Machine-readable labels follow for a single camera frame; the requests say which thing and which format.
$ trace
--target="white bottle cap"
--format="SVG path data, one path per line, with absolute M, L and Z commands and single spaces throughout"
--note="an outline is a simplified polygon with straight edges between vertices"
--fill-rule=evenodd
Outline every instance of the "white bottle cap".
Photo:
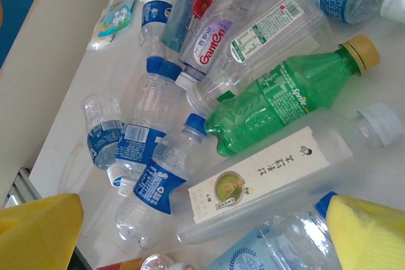
M 169 270 L 197 270 L 197 267 L 190 262 L 179 262 L 171 265 Z
M 382 102 L 360 113 L 368 120 L 384 146 L 397 142 L 405 135 L 404 124 L 397 113 Z
M 120 186 L 120 180 L 122 175 L 121 166 L 118 163 L 112 164 L 107 169 L 107 175 L 111 186 L 118 188 Z
M 193 85 L 192 88 L 187 91 L 186 96 L 190 106 L 198 113 L 198 115 L 204 118 L 208 117 L 215 110 L 215 107 L 210 107 L 206 100 L 201 96 L 197 85 Z
M 192 86 L 197 83 L 198 80 L 196 80 L 193 76 L 181 72 L 180 75 L 176 79 L 176 84 L 180 87 L 183 88 L 184 90 L 188 91 L 192 88 Z
M 118 194 L 127 197 L 129 194 L 132 193 L 132 189 L 134 189 L 136 183 L 136 181 L 126 180 L 125 178 L 122 178 L 120 187 L 118 188 Z
M 384 0 L 381 5 L 382 17 L 405 23 L 405 0 Z

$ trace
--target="green plastic bottle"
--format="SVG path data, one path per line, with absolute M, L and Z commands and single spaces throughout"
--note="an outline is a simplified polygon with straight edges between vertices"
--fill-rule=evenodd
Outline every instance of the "green plastic bottle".
M 380 62 L 372 41 L 356 36 L 332 53 L 290 57 L 223 101 L 205 123 L 216 150 L 232 156 L 319 107 L 330 107 L 352 75 Z

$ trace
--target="blue bottle cap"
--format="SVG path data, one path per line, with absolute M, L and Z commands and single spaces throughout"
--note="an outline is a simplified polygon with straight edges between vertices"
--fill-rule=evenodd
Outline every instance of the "blue bottle cap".
M 187 120 L 185 121 L 185 125 L 189 126 L 190 128 L 193 128 L 203 134 L 204 136 L 207 136 L 207 133 L 205 132 L 204 129 L 204 124 L 205 124 L 205 118 L 202 118 L 201 116 L 191 113 Z
M 323 219 L 327 218 L 327 211 L 328 211 L 330 200 L 335 195 L 338 195 L 338 194 L 334 191 L 331 191 L 328 194 L 326 194 L 324 197 L 322 197 L 320 199 L 320 201 L 315 204 L 315 209 L 318 211 L 319 215 L 322 216 Z
M 170 78 L 176 81 L 179 74 L 182 72 L 182 69 L 179 65 L 171 63 L 170 61 L 164 61 L 157 72 L 159 75 Z
M 157 73 L 164 59 L 159 56 L 151 56 L 146 60 L 146 71 L 148 73 Z

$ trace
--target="table surface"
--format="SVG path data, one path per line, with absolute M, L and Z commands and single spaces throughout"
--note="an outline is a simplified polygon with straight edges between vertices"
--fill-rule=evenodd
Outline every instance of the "table surface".
M 43 197 L 63 192 L 78 193 L 84 208 L 84 224 L 77 247 L 92 267 L 136 258 L 156 252 L 178 250 L 171 254 L 177 261 L 192 261 L 204 267 L 235 243 L 248 229 L 198 246 L 183 246 L 176 239 L 166 240 L 154 251 L 141 252 L 135 241 L 123 241 L 115 228 L 115 214 L 123 197 L 109 185 L 106 173 L 93 167 L 86 145 L 85 123 L 81 103 L 88 95 L 108 91 L 121 98 L 124 110 L 129 108 L 131 92 L 145 72 L 145 56 L 138 45 L 142 4 L 134 9 L 134 22 L 100 51 L 87 51 L 62 103 L 59 113 L 33 168 L 30 180 Z M 356 34 L 366 34 L 376 44 L 382 62 L 361 78 L 353 77 L 342 91 L 333 110 L 348 118 L 356 110 L 375 102 L 394 102 L 404 107 L 405 98 L 405 27 L 376 17 L 362 25 L 343 25 L 331 21 L 336 42 Z M 192 111 L 183 98 L 178 130 Z M 207 168 L 222 158 L 215 153 L 215 140 L 209 147 Z M 375 159 L 377 173 L 365 176 L 351 195 L 388 206 L 405 209 L 404 153 L 392 148 L 389 157 Z

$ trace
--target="barcode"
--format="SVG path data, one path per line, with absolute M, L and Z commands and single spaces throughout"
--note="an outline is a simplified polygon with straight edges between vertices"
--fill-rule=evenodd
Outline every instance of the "barcode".
M 103 131 L 115 128 L 122 128 L 122 122 L 118 120 L 105 121 L 104 123 L 101 123 L 101 128 L 103 128 Z
M 125 131 L 125 139 L 134 140 L 136 142 L 146 143 L 147 134 L 149 133 L 148 128 L 143 128 L 141 126 L 128 125 Z
M 295 18 L 301 14 L 301 10 L 294 0 L 289 0 L 285 3 L 285 9 L 291 14 L 291 17 Z

